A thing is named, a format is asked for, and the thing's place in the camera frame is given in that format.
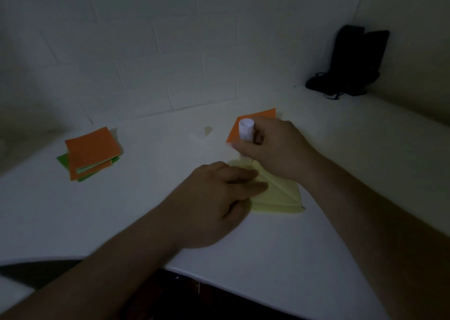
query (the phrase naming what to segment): person's left arm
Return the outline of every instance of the person's left arm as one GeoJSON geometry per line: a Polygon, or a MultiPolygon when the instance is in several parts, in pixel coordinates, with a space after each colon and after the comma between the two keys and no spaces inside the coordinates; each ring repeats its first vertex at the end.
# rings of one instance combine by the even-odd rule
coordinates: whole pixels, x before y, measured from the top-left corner
{"type": "Polygon", "coordinates": [[[107,319],[179,250],[216,243],[238,226],[248,199],[267,189],[252,181],[257,175],[223,162],[195,169],[160,205],[0,320],[107,319]]]}

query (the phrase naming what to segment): table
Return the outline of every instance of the table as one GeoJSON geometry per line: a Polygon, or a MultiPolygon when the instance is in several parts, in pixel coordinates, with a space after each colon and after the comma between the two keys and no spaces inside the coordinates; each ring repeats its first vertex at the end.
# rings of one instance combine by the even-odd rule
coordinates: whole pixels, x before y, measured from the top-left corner
{"type": "MultiPolygon", "coordinates": [[[[449,128],[372,95],[331,101],[293,88],[105,124],[124,154],[82,183],[69,182],[55,158],[64,139],[100,125],[19,144],[10,159],[18,163],[0,176],[0,264],[85,257],[197,166],[237,158],[224,143],[236,117],[272,107],[324,155],[450,233],[449,128]]],[[[388,319],[321,209],[300,192],[305,212],[251,213],[219,243],[183,250],[166,268],[306,319],[388,319]]]]}

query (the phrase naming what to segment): person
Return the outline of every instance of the person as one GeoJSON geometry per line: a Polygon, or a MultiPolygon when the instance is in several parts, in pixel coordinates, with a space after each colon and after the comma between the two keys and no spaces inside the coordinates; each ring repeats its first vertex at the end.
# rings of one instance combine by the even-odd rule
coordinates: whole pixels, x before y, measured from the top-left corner
{"type": "MultiPolygon", "coordinates": [[[[239,140],[233,148],[305,187],[389,315],[450,319],[449,238],[322,156],[292,123],[254,121],[254,143],[239,140]]],[[[249,198],[267,189],[257,175],[223,162],[200,166],[160,205],[0,320],[109,317],[181,249],[211,245],[238,226],[249,198]]]]}

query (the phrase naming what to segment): hand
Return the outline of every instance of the hand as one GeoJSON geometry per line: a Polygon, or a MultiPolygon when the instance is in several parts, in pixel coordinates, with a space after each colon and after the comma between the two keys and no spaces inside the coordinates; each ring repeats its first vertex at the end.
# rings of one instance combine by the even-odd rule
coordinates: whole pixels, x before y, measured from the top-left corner
{"type": "Polygon", "coordinates": [[[209,246],[244,220],[249,198],[267,190],[267,183],[252,181],[257,175],[221,161],[200,166],[155,211],[168,222],[179,248],[209,246]]]}
{"type": "Polygon", "coordinates": [[[255,141],[237,140],[231,145],[239,153],[258,161],[268,172],[301,183],[308,161],[320,154],[289,121],[262,116],[255,121],[255,141]]]}

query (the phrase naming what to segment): yellow envelope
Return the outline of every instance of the yellow envelope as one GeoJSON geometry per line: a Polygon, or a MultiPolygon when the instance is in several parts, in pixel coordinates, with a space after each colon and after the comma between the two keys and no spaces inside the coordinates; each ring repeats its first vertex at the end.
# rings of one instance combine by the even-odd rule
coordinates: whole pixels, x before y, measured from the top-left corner
{"type": "MultiPolygon", "coordinates": [[[[229,164],[250,168],[248,165],[242,164],[237,160],[229,164]]],[[[299,213],[305,210],[301,204],[300,192],[298,191],[296,182],[279,178],[267,172],[255,160],[251,163],[251,168],[259,171],[256,180],[269,183],[267,191],[251,198],[252,211],[299,213]]]]}

